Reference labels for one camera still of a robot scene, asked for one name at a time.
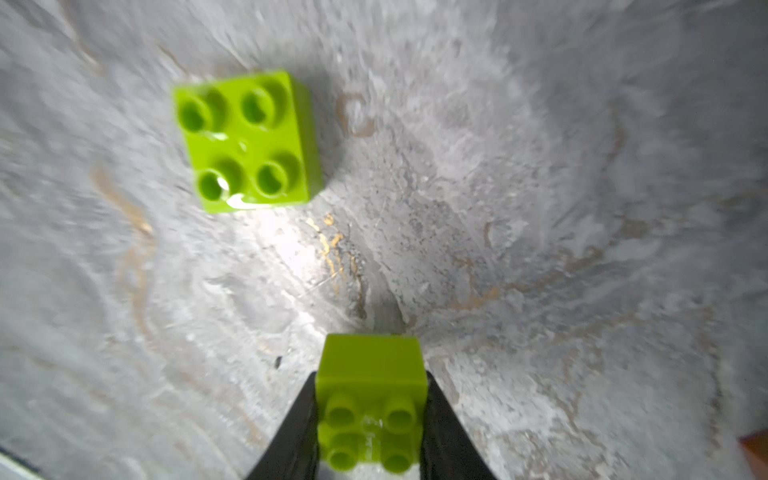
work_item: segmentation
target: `green lego brick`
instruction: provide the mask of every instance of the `green lego brick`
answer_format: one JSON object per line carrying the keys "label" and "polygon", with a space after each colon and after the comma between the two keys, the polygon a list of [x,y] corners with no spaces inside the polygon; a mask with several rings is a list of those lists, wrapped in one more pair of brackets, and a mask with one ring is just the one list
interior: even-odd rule
{"label": "green lego brick", "polygon": [[315,387],[320,457],[332,468],[381,462],[403,473],[419,460],[427,375],[416,338],[328,335]]}
{"label": "green lego brick", "polygon": [[174,101],[208,213],[305,204],[323,189],[310,91],[288,72],[181,85]]}

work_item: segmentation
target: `gray marble surface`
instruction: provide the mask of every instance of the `gray marble surface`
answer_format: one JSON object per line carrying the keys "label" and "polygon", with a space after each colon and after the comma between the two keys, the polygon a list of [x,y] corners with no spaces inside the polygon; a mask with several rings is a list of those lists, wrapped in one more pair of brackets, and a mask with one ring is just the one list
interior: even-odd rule
{"label": "gray marble surface", "polygon": [[[2,0],[0,446],[51,480],[239,478],[324,336],[382,332],[421,339],[499,478],[748,478],[766,25],[732,0]],[[326,189],[206,215],[170,90],[272,68],[312,91]]]}

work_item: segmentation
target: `lime green duplo brick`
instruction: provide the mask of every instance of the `lime green duplo brick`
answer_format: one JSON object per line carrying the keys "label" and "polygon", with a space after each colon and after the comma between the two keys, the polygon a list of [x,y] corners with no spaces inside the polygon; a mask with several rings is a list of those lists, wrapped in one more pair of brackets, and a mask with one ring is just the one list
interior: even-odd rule
{"label": "lime green duplo brick", "polygon": [[288,72],[181,85],[174,100],[208,213],[305,204],[322,190],[310,91]]}
{"label": "lime green duplo brick", "polygon": [[315,383],[320,457],[332,468],[403,473],[418,462],[427,376],[416,338],[328,335]]}

